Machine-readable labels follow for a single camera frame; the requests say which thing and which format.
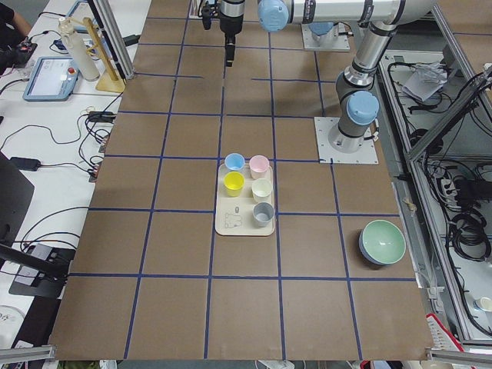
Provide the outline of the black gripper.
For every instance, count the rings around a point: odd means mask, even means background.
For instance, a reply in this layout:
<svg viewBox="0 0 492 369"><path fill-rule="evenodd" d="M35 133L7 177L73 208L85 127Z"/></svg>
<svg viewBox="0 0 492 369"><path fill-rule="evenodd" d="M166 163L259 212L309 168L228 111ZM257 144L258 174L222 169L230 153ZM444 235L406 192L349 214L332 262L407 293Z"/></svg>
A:
<svg viewBox="0 0 492 369"><path fill-rule="evenodd" d="M236 38L242 31L244 16L230 17L220 15L220 29L225 34L224 49L225 49L225 65L230 68L234 62Z"/></svg>

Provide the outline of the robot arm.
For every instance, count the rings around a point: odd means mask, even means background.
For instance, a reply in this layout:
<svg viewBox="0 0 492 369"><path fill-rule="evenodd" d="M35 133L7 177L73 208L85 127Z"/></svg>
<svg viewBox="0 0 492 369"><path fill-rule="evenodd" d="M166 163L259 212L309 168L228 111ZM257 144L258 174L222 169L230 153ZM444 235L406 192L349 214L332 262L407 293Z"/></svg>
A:
<svg viewBox="0 0 492 369"><path fill-rule="evenodd" d="M371 93L374 74L397 27L418 20L434 5L425 0L259 1L258 19L267 32L288 24L322 22L355 22L365 27L353 61L337 77L341 117L328 135L335 150L354 153L378 115L380 103Z"/></svg>
<svg viewBox="0 0 492 369"><path fill-rule="evenodd" d="M311 31L311 37L316 41L316 42L321 42L324 40L329 32L333 29L334 23L333 22L313 22L308 25L310 31Z"/></svg>

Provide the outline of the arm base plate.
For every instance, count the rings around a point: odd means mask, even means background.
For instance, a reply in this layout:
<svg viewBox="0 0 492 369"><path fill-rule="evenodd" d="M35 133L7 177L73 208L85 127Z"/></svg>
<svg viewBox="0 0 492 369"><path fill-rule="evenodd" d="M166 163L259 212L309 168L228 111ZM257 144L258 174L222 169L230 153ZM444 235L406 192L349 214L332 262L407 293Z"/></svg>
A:
<svg viewBox="0 0 492 369"><path fill-rule="evenodd" d="M350 29L343 23L334 23L333 29L329 32L327 37L321 42L316 42L311 37L311 31L308 25L302 25L302 38L304 43L304 49L311 51L328 51L328 52L349 52L351 47L349 45L348 36Z"/></svg>
<svg viewBox="0 0 492 369"><path fill-rule="evenodd" d="M324 164L377 165L377 152L371 130L363 137L349 138L338 127L338 117L315 117L319 162Z"/></svg>

